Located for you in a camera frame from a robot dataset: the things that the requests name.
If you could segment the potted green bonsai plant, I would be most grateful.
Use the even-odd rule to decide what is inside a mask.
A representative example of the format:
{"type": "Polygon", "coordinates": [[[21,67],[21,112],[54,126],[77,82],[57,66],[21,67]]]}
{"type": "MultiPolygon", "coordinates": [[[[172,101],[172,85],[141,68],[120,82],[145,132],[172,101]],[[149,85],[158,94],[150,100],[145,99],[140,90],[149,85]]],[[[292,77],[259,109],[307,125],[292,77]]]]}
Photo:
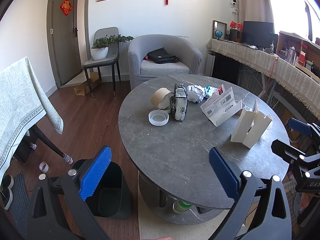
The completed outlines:
{"type": "Polygon", "coordinates": [[[118,43],[127,43],[133,40],[132,36],[124,36],[124,35],[106,35],[105,37],[97,38],[94,40],[92,45],[91,57],[93,60],[102,60],[107,57],[108,48],[111,45],[118,43]]]}

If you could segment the grey door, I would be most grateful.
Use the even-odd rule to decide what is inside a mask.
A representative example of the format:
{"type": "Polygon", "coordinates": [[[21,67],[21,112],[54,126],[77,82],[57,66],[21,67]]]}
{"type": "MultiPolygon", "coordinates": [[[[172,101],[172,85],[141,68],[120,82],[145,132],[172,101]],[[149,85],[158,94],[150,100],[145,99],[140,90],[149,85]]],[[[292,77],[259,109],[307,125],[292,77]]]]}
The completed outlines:
{"type": "Polygon", "coordinates": [[[60,8],[64,0],[53,0],[53,48],[60,84],[65,85],[82,71],[77,23],[78,0],[70,0],[73,10],[65,16],[60,8]]]}

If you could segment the brown paper tape roll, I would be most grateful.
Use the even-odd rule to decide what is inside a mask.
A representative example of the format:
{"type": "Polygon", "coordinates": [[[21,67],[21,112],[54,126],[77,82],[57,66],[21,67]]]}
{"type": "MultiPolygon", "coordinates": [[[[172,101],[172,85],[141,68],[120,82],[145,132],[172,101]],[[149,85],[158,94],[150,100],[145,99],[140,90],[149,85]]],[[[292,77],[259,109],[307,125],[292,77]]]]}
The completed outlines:
{"type": "Polygon", "coordinates": [[[151,97],[151,103],[159,110],[170,111],[170,97],[173,92],[167,88],[160,88],[154,92],[151,97]]]}

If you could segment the cardboard box on sideboard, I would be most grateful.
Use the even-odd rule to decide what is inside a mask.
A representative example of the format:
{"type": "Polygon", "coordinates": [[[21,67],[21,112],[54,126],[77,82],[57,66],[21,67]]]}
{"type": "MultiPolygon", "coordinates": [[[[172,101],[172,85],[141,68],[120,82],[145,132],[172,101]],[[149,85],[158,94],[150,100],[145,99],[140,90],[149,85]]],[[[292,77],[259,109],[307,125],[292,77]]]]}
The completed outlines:
{"type": "Polygon", "coordinates": [[[319,45],[295,33],[280,31],[276,53],[279,56],[285,56],[286,61],[288,61],[287,58],[289,57],[291,47],[294,47],[296,51],[296,59],[292,65],[319,83],[319,75],[313,73],[311,70],[312,66],[319,69],[319,45]]]}

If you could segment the blue white wet wipes pack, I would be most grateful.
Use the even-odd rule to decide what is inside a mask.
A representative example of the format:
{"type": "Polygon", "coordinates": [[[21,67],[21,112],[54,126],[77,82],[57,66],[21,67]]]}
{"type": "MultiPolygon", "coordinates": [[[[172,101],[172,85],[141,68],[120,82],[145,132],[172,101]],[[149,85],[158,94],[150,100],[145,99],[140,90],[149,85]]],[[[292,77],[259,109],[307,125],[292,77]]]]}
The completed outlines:
{"type": "Polygon", "coordinates": [[[212,96],[219,96],[220,95],[220,92],[219,92],[219,89],[218,88],[215,88],[215,87],[212,87],[212,86],[206,86],[204,88],[204,97],[209,99],[211,98],[212,96]]]}

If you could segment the red fu door decoration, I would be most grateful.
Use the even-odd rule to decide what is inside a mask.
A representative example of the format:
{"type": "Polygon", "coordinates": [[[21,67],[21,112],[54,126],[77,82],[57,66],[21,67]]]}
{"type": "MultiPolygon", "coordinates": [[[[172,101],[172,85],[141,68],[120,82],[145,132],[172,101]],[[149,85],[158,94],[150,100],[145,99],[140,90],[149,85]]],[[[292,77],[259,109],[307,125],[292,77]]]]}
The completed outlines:
{"type": "Polygon", "coordinates": [[[61,3],[60,8],[65,16],[68,16],[68,14],[73,10],[70,0],[64,0],[61,3]]]}

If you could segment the round grey marble coffee table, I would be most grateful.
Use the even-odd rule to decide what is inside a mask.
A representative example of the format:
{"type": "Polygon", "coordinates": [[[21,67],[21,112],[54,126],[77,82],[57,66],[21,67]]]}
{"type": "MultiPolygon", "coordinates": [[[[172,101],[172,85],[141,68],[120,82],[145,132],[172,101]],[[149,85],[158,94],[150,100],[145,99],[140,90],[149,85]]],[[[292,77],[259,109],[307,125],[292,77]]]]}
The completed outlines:
{"type": "Polygon", "coordinates": [[[247,90],[212,77],[180,74],[140,84],[124,99],[118,126],[123,145],[139,170],[139,182],[159,189],[159,207],[165,207],[171,196],[191,204],[201,214],[231,208],[233,200],[227,197],[209,163],[208,153],[213,147],[241,170],[249,170],[258,178],[268,179],[274,174],[284,178],[289,167],[271,150],[276,139],[289,142],[276,113],[247,90]],[[216,127],[202,113],[199,104],[192,102],[188,103],[184,121],[170,118],[162,127],[153,126],[148,119],[154,109],[153,93],[160,88],[173,89],[176,83],[232,87],[236,100],[242,100],[248,107],[257,100],[260,111],[270,115],[272,122],[252,148],[230,141],[237,115],[216,127]]]}

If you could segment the white printed carton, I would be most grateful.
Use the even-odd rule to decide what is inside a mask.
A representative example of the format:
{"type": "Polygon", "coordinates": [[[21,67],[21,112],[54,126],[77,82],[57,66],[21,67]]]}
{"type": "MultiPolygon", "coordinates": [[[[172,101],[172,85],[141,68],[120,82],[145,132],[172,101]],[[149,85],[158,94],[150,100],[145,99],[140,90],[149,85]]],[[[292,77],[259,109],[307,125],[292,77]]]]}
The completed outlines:
{"type": "Polygon", "coordinates": [[[221,95],[213,95],[200,106],[205,116],[216,126],[220,126],[233,115],[242,110],[242,100],[236,102],[233,88],[230,87],[221,95]]]}

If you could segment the cardboard box on floor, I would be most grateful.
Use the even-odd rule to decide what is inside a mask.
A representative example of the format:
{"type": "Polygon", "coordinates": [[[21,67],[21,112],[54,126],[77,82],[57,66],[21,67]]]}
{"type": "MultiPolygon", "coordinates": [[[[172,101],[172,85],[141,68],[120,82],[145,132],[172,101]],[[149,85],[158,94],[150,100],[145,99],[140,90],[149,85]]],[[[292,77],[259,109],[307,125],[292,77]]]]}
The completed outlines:
{"type": "MultiPolygon", "coordinates": [[[[91,84],[91,88],[95,89],[97,86],[101,84],[101,81],[99,79],[99,75],[97,72],[91,72],[89,82],[91,84]]],[[[90,89],[88,86],[88,82],[84,81],[80,85],[76,86],[74,88],[74,92],[77,96],[86,96],[88,93],[90,93],[90,89]]]]}

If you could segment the black monitor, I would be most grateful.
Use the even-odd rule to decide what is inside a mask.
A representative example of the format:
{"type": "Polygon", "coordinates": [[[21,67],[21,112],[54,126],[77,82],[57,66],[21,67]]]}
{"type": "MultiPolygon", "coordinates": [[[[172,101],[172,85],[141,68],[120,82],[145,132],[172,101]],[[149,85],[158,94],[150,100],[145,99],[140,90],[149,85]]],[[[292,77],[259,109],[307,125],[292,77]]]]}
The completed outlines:
{"type": "Polygon", "coordinates": [[[244,21],[241,41],[258,48],[266,48],[270,46],[270,33],[273,33],[271,22],[244,21]]]}

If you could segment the small blue globe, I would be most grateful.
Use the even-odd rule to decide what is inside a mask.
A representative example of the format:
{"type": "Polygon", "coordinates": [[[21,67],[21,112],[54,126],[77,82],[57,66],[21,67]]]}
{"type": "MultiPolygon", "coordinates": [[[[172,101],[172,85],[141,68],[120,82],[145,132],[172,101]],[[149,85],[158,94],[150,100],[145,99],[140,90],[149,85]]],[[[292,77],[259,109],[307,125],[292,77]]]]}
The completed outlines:
{"type": "Polygon", "coordinates": [[[219,29],[217,29],[217,30],[215,31],[214,35],[215,35],[216,39],[219,40],[219,39],[223,36],[223,32],[220,31],[219,29]]]}

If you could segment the beige fringed table runner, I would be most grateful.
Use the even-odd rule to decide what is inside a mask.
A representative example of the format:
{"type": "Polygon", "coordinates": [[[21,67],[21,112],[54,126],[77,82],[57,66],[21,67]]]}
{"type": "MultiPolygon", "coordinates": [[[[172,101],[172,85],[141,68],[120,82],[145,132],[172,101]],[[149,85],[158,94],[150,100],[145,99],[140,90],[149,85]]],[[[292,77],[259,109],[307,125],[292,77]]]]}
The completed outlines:
{"type": "Polygon", "coordinates": [[[276,80],[319,119],[319,83],[285,60],[239,43],[211,38],[207,48],[276,80]]]}

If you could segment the white cardboard box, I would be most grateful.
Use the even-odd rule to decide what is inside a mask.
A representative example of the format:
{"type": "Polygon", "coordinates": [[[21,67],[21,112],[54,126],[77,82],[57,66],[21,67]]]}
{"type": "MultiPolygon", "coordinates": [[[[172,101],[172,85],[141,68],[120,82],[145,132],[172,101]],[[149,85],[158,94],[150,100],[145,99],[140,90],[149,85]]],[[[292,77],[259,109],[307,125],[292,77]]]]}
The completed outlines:
{"type": "Polygon", "coordinates": [[[242,143],[247,148],[252,148],[271,122],[272,117],[260,111],[256,100],[251,110],[242,109],[235,130],[231,134],[231,142],[242,143]]]}

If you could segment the black dining table leg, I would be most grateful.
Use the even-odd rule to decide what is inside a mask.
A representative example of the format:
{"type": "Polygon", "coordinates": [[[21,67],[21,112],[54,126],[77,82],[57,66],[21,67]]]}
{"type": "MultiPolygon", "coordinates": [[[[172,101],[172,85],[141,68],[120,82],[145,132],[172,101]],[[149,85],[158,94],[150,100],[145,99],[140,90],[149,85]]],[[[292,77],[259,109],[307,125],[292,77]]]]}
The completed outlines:
{"type": "Polygon", "coordinates": [[[69,165],[73,163],[72,157],[63,153],[46,137],[46,135],[36,125],[33,125],[30,129],[44,144],[46,144],[52,151],[58,154],[65,162],[67,162],[69,165]]]}

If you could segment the framed picture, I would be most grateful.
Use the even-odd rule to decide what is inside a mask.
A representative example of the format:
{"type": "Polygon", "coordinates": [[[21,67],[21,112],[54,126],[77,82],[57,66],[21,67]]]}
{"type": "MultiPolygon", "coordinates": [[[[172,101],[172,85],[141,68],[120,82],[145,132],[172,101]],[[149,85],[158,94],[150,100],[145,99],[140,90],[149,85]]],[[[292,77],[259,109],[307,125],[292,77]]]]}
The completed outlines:
{"type": "Polygon", "coordinates": [[[215,31],[219,29],[220,31],[223,32],[223,36],[220,38],[220,40],[225,40],[226,39],[226,34],[227,34],[227,24],[217,21],[217,20],[213,20],[213,30],[212,30],[212,38],[216,39],[214,33],[215,31]]]}

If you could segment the red white SanDisk package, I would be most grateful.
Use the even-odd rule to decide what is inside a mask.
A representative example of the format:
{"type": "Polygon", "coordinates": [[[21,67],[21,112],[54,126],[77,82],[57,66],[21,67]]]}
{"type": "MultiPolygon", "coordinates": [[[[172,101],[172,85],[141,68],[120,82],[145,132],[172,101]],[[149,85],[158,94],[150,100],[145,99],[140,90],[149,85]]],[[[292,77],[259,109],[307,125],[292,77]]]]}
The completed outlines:
{"type": "Polygon", "coordinates": [[[219,95],[221,95],[222,93],[225,92],[225,87],[224,87],[224,84],[222,84],[220,87],[219,87],[219,95]]]}

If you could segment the beige rug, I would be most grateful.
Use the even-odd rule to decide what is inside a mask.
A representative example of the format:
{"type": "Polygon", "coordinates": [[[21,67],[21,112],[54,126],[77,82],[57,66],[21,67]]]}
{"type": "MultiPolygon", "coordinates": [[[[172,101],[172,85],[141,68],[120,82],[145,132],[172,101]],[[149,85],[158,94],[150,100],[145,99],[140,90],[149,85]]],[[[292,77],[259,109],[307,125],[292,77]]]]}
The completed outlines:
{"type": "Polygon", "coordinates": [[[138,186],[138,220],[140,239],[171,237],[172,239],[208,239],[219,227],[228,210],[213,209],[198,213],[195,207],[178,215],[168,197],[165,207],[159,207],[159,189],[140,181],[138,186]]]}

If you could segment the red paper decoration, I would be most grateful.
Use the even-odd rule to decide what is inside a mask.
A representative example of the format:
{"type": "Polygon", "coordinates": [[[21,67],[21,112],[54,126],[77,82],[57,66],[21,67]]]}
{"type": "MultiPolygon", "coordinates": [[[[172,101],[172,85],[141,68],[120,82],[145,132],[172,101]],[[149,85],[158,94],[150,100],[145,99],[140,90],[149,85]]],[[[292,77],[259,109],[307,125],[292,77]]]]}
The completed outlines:
{"type": "Polygon", "coordinates": [[[242,31],[242,29],[243,29],[243,24],[242,24],[242,23],[236,23],[236,22],[232,21],[232,22],[230,23],[230,28],[231,28],[231,29],[238,29],[238,30],[242,31]]]}

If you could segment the grey dining chair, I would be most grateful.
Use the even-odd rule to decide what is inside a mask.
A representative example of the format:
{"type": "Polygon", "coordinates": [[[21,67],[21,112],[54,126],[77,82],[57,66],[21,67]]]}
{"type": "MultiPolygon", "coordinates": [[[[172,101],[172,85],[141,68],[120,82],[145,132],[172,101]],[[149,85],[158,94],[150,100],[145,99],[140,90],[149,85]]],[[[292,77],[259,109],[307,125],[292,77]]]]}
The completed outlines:
{"type": "Polygon", "coordinates": [[[118,79],[121,82],[120,67],[119,67],[119,43],[109,45],[106,48],[92,48],[91,58],[82,64],[89,91],[94,98],[92,83],[89,80],[88,70],[97,68],[99,80],[102,81],[100,67],[111,66],[112,69],[112,84],[113,93],[116,96],[116,76],[115,68],[117,68],[118,79]]]}

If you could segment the dark green trash bin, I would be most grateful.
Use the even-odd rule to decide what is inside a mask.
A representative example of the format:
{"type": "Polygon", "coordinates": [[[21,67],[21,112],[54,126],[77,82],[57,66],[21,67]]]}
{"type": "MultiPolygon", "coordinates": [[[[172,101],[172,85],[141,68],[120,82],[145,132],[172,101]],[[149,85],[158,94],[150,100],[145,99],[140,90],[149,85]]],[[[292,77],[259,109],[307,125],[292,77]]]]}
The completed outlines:
{"type": "Polygon", "coordinates": [[[110,157],[102,163],[105,170],[95,191],[87,197],[83,197],[83,193],[79,192],[79,199],[86,203],[95,217],[128,219],[132,214],[132,193],[124,174],[110,157]]]}

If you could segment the black white shoe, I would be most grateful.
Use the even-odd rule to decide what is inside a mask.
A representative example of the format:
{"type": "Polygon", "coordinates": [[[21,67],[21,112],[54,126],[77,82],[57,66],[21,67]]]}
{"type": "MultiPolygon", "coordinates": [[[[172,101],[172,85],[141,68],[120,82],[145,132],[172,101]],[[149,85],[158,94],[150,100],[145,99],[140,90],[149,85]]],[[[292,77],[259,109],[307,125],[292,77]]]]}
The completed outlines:
{"type": "Polygon", "coordinates": [[[3,190],[3,189],[12,189],[13,185],[14,185],[13,176],[11,176],[9,174],[6,174],[3,177],[3,180],[1,182],[1,190],[3,190]]]}
{"type": "Polygon", "coordinates": [[[1,190],[1,198],[3,202],[3,207],[5,210],[8,210],[13,201],[13,193],[12,190],[5,187],[1,190]]]}

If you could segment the grey striped floor mat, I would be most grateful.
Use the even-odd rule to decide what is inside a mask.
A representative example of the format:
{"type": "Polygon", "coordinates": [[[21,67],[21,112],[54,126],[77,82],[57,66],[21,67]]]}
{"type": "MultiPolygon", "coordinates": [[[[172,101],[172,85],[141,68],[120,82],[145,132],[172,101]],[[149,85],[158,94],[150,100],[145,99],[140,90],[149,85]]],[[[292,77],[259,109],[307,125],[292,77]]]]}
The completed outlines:
{"type": "Polygon", "coordinates": [[[14,185],[11,190],[13,193],[13,201],[9,210],[12,213],[17,231],[26,239],[27,215],[30,200],[22,171],[14,177],[14,185]]]}

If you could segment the pale green patterned tablecloth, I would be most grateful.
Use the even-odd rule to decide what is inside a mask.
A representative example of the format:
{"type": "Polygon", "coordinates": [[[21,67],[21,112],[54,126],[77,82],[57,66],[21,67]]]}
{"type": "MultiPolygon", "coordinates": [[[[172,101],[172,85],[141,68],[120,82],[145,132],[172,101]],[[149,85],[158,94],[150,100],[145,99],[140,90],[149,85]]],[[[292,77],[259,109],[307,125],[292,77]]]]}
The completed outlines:
{"type": "Polygon", "coordinates": [[[31,63],[24,57],[1,71],[1,177],[27,131],[47,116],[56,132],[63,119],[42,89],[31,63]]]}

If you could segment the green glass bottle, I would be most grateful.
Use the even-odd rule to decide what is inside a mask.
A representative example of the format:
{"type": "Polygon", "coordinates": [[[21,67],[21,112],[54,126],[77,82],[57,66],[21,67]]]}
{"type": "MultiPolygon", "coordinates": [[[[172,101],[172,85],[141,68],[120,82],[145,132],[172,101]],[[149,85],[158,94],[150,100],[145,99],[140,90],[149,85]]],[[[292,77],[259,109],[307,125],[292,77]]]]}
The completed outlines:
{"type": "Polygon", "coordinates": [[[175,200],[175,202],[172,205],[172,210],[174,213],[181,215],[188,210],[190,210],[193,206],[189,203],[183,202],[181,200],[175,200]]]}

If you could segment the white round plastic lid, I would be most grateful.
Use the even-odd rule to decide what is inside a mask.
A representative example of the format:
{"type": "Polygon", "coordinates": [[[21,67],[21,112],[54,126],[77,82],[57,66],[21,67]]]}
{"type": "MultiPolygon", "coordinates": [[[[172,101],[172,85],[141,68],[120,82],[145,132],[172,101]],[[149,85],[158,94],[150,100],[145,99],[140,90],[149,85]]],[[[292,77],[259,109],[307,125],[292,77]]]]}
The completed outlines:
{"type": "Polygon", "coordinates": [[[149,123],[153,126],[164,126],[169,121],[169,113],[163,110],[153,110],[148,114],[149,123]]]}

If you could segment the clear tape roll on floor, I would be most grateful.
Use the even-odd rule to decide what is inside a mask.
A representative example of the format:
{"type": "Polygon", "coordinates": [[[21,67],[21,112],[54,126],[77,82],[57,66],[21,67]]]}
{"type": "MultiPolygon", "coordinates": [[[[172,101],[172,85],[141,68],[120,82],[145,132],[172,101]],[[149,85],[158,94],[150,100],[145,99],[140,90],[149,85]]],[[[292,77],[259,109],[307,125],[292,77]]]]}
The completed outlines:
{"type": "Polygon", "coordinates": [[[47,173],[48,170],[49,170],[49,165],[43,161],[39,164],[39,170],[42,172],[42,173],[47,173]]]}

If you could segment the white tissue paper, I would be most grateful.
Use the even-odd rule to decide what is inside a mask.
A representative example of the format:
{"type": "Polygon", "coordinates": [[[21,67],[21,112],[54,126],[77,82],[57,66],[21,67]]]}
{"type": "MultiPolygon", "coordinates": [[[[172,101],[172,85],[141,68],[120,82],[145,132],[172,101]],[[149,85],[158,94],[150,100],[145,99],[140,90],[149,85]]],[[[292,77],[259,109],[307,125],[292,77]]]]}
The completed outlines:
{"type": "Polygon", "coordinates": [[[198,85],[189,85],[187,87],[187,99],[193,103],[200,103],[206,96],[205,88],[198,85]]]}

